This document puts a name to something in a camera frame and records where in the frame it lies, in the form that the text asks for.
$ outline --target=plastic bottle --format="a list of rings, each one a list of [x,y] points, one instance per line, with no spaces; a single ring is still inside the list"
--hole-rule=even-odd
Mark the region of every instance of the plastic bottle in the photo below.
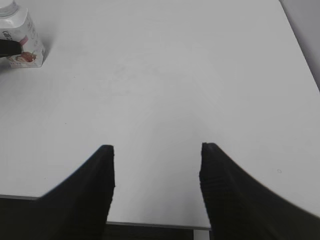
[[[22,46],[22,54],[7,58],[12,68],[41,67],[45,48],[28,9],[15,0],[0,0],[0,39],[16,41]]]

